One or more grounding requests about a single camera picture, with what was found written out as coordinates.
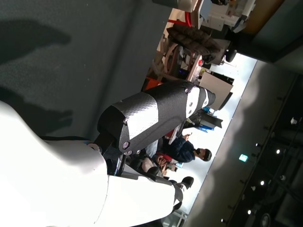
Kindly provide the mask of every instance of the dark hair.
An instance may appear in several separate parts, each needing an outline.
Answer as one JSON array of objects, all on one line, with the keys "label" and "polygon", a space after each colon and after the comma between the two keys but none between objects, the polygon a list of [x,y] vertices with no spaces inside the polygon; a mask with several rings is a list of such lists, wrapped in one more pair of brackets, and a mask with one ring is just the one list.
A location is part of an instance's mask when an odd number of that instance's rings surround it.
[{"label": "dark hair", "polygon": [[212,158],[213,154],[209,149],[205,149],[205,155],[203,161],[208,162]]}]

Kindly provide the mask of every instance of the navy shirt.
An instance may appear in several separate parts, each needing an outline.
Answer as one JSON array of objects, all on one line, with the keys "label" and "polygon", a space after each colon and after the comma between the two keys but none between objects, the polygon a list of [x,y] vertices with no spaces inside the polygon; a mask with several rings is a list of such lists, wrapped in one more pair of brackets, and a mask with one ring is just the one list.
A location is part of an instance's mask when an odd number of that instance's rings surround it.
[{"label": "navy shirt", "polygon": [[178,162],[190,162],[195,159],[194,145],[182,137],[176,138],[171,145],[168,142],[163,144],[163,153],[177,160]]}]

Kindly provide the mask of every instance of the green exit sign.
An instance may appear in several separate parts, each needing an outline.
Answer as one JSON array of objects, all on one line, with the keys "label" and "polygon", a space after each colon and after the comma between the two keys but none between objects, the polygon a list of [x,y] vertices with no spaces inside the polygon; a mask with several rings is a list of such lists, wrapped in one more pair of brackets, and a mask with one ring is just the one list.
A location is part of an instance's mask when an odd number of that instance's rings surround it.
[{"label": "green exit sign", "polygon": [[239,160],[241,160],[242,162],[246,162],[247,159],[248,159],[248,156],[247,156],[247,155],[240,155]]}]

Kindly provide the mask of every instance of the red object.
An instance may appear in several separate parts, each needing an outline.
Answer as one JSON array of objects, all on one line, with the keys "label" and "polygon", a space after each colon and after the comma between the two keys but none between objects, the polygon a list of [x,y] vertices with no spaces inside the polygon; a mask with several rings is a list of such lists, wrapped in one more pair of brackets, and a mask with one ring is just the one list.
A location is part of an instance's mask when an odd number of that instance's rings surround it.
[{"label": "red object", "polygon": [[179,21],[179,20],[168,20],[168,22],[178,24],[178,25],[185,25],[187,27],[191,27],[190,13],[185,12],[185,22],[182,22],[182,21]]},{"label": "red object", "polygon": [[203,65],[203,60],[200,60],[199,63],[198,63],[198,65],[202,66]]},{"label": "red object", "polygon": [[156,79],[152,79],[150,77],[147,77],[146,79],[148,80],[148,84],[144,88],[144,91],[162,84],[160,81],[158,81]]},{"label": "red object", "polygon": [[157,152],[156,154],[157,154],[157,155],[162,155],[163,158],[164,158],[168,163],[170,163],[170,162],[172,161],[172,158],[171,158],[170,156],[168,156],[168,155],[164,155],[164,154],[159,153],[159,152]]},{"label": "red object", "polygon": [[171,130],[169,133],[167,133],[165,136],[167,137],[167,138],[171,138],[172,137],[172,134],[174,133],[174,130],[175,129],[173,129],[173,130]]}]

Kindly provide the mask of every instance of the person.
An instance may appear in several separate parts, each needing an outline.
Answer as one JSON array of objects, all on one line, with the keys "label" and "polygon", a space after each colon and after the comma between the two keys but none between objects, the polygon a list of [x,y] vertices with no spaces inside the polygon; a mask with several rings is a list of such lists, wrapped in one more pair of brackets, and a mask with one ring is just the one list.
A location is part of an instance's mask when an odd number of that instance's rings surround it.
[{"label": "person", "polygon": [[212,153],[209,149],[198,148],[188,141],[189,135],[176,138],[171,145],[167,141],[163,143],[163,154],[170,156],[178,162],[190,162],[196,157],[208,162],[212,158]]}]

